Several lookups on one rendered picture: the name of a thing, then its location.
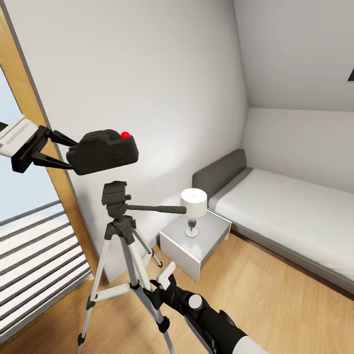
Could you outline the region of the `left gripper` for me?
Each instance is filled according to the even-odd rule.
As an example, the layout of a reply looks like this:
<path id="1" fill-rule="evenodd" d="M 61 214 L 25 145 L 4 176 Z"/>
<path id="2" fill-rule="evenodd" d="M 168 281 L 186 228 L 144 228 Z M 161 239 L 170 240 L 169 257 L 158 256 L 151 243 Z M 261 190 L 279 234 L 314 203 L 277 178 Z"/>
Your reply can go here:
<path id="1" fill-rule="evenodd" d="M 0 132 L 3 131 L 8 124 L 0 122 Z M 35 136 L 29 143 L 25 143 L 12 157 L 12 170 L 18 173 L 24 173 L 33 163 L 35 166 L 43 166 L 56 169 L 72 170 L 74 166 L 52 158 L 48 155 L 40 153 L 51 138 L 52 142 L 56 142 L 65 146 L 78 146 L 78 142 L 62 134 L 61 132 L 52 131 L 48 127 L 40 125 L 35 132 Z"/>

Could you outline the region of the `digital camera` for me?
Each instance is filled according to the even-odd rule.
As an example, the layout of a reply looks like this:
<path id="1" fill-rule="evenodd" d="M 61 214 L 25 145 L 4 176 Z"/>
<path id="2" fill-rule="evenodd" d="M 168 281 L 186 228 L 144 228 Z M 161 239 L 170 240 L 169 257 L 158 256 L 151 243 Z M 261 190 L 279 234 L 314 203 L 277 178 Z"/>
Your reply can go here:
<path id="1" fill-rule="evenodd" d="M 68 163 L 79 176 L 134 164 L 138 157 L 133 136 L 126 131 L 120 135 L 112 129 L 85 134 L 78 146 L 69 147 L 66 153 Z"/>

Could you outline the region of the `camera tripod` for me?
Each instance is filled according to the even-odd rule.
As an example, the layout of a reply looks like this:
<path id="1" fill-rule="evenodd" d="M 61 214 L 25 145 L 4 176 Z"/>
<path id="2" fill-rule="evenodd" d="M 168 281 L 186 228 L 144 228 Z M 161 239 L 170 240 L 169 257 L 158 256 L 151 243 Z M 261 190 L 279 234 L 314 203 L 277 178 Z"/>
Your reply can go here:
<path id="1" fill-rule="evenodd" d="M 107 224 L 103 248 L 101 251 L 100 260 L 98 263 L 95 279 L 93 282 L 92 292 L 88 297 L 86 310 L 88 314 L 82 334 L 78 335 L 78 354 L 81 352 L 81 348 L 86 338 L 86 330 L 89 324 L 89 318 L 92 312 L 92 308 L 97 301 L 122 295 L 133 291 L 143 303 L 145 308 L 149 311 L 151 316 L 155 319 L 158 329 L 163 333 L 165 341 L 168 345 L 171 354 L 176 354 L 172 342 L 168 334 L 168 328 L 170 327 L 170 321 L 166 316 L 163 316 L 160 309 L 156 310 L 153 307 L 152 302 L 143 291 L 143 288 L 154 292 L 146 273 L 146 268 L 150 262 L 151 257 L 157 262 L 158 266 L 163 270 L 163 264 L 155 256 L 154 249 L 152 249 L 148 242 L 145 240 L 141 232 L 136 226 L 136 220 L 133 220 L 132 216 L 124 215 L 127 210 L 148 210 L 157 211 L 163 213 L 177 213 L 185 214 L 187 209 L 185 206 L 136 206 L 128 205 L 125 203 L 127 200 L 131 200 L 131 194 L 125 194 L 126 181 L 113 181 L 112 183 L 105 183 L 102 193 L 102 205 L 106 205 L 108 215 L 113 218 L 113 222 Z M 106 260 L 110 240 L 112 235 L 118 235 L 121 241 L 122 249 L 124 252 L 124 258 L 127 265 L 128 273 L 130 276 L 130 282 L 111 289 L 97 292 L 101 273 Z M 133 235 L 139 240 L 142 246 L 147 250 L 146 254 L 142 258 L 139 254 L 138 248 L 135 243 Z"/>

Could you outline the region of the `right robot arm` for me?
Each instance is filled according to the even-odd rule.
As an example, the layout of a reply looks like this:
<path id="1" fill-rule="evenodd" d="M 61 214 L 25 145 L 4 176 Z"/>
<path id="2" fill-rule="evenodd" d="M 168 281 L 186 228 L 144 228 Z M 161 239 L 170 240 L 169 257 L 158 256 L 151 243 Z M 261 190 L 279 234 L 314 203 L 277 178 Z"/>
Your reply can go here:
<path id="1" fill-rule="evenodd" d="M 143 288 L 156 310 L 165 303 L 183 315 L 209 354 L 270 354 L 238 328 L 226 312 L 217 313 L 201 295 L 176 286 L 172 274 L 175 267 L 174 261 L 168 263 L 156 280 L 150 280 L 157 287 L 153 293 Z"/>

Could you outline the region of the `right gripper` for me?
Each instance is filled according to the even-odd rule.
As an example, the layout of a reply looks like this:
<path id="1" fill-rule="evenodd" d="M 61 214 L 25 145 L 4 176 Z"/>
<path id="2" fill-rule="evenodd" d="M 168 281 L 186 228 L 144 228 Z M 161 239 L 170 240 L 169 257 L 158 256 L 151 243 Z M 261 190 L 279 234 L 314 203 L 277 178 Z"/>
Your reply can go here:
<path id="1" fill-rule="evenodd" d="M 160 283 L 157 283 L 156 280 L 150 280 L 150 283 L 157 287 L 153 293 L 150 292 L 149 290 L 143 288 L 143 291 L 148 296 L 148 298 L 150 299 L 150 301 L 153 304 L 153 307 L 156 310 L 160 309 L 160 307 L 163 303 L 172 307 L 173 296 L 176 293 L 176 291 L 178 289 L 180 289 L 178 286 L 176 286 L 177 283 L 176 283 L 176 280 L 175 280 L 174 275 L 172 273 L 168 279 L 170 281 L 170 285 L 166 290 L 160 289 L 159 288 Z"/>

